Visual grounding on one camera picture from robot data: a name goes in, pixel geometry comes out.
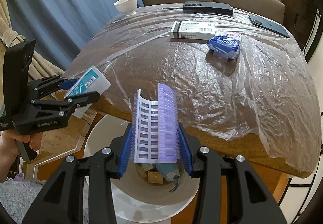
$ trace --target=cardboard box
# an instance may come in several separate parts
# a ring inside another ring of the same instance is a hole
[[[148,183],[163,184],[164,178],[159,172],[148,171]]]
[[[153,164],[143,164],[142,163],[141,165],[142,165],[144,171],[149,171],[149,170],[155,168],[155,166]]]
[[[147,179],[147,178],[148,178],[148,172],[146,172],[146,171],[143,169],[142,165],[138,165],[138,166],[137,166],[137,172],[138,172],[138,174],[139,174],[139,176],[140,176],[141,178],[143,178],[143,179]]]
[[[172,38],[210,40],[214,34],[213,22],[176,21],[171,30]]]

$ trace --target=wooden cabinet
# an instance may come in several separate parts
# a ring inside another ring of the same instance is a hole
[[[317,8],[313,0],[282,0],[282,3],[285,5],[283,25],[303,50],[311,34]]]

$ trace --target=beige curtain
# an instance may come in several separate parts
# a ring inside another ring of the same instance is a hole
[[[7,0],[0,0],[0,38],[7,47],[14,46],[25,40],[25,37],[11,29]],[[29,68],[29,75],[32,79],[62,75],[63,73],[63,70],[47,61],[36,51],[34,52],[33,60]]]

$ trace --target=tissue pack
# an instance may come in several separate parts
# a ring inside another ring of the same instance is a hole
[[[206,44],[213,54],[231,61],[240,55],[241,35],[217,31]]]

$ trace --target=white plastic box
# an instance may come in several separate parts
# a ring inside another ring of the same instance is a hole
[[[77,82],[71,87],[65,98],[82,93],[97,91],[100,95],[111,86],[108,79],[95,67],[91,66]],[[81,118],[86,110],[91,106],[76,108],[73,113],[77,118]]]

